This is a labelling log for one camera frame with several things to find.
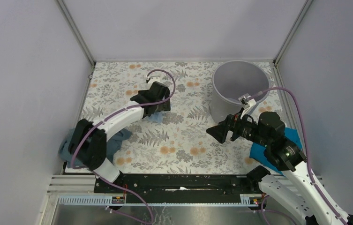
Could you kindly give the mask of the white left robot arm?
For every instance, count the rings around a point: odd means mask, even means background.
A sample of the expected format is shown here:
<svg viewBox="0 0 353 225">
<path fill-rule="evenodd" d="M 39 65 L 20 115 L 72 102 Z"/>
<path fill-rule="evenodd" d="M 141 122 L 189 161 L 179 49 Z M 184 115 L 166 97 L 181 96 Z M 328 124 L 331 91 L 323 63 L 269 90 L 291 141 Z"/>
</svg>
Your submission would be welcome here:
<svg viewBox="0 0 353 225">
<path fill-rule="evenodd" d="M 149 82 L 147 90 L 140 90 L 130 101 L 97 121 L 80 120 L 71 136 L 67 150 L 71 165 L 79 160 L 84 167 L 105 180 L 105 187 L 116 193 L 122 189 L 120 170 L 107 158 L 107 141 L 130 124 L 157 112 L 171 109 L 170 89 L 164 84 Z"/>
</svg>

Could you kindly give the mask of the grey plastic trash bin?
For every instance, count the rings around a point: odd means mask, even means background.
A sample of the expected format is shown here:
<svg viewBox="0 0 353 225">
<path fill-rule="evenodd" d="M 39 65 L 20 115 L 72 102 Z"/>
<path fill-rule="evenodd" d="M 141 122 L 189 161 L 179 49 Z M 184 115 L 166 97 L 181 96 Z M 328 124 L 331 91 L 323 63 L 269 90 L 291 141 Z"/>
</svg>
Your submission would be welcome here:
<svg viewBox="0 0 353 225">
<path fill-rule="evenodd" d="M 270 88 L 270 77 L 259 66 L 242 60 L 219 65 L 212 74 L 209 111 L 215 123 L 242 108 L 239 97 Z"/>
</svg>

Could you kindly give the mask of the light blue plastic trash bag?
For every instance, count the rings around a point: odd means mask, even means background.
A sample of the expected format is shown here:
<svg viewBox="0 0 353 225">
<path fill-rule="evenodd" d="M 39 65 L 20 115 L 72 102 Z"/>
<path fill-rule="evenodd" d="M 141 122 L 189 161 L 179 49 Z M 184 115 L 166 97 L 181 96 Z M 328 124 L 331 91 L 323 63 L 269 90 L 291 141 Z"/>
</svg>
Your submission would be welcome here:
<svg viewBox="0 0 353 225">
<path fill-rule="evenodd" d="M 163 122 L 164 115 L 161 112 L 155 112 L 152 115 L 147 117 L 148 121 L 161 124 Z"/>
</svg>

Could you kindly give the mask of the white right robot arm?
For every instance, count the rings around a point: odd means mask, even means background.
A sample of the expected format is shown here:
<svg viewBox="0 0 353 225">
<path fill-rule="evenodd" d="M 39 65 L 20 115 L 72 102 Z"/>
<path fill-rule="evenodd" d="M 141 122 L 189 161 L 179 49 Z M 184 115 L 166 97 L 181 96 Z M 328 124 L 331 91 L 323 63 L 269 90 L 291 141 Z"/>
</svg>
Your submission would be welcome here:
<svg viewBox="0 0 353 225">
<path fill-rule="evenodd" d="M 254 122 L 249 115 L 228 115 L 206 132 L 219 143 L 239 137 L 265 147 L 264 156 L 271 165 L 293 184 L 297 193 L 282 184 L 263 166 L 251 171 L 246 181 L 252 193 L 260 191 L 272 197 L 304 225 L 353 225 L 353 215 L 343 210 L 328 194 L 312 169 L 307 157 L 293 141 L 285 136 L 285 124 L 276 112 L 264 112 Z"/>
</svg>

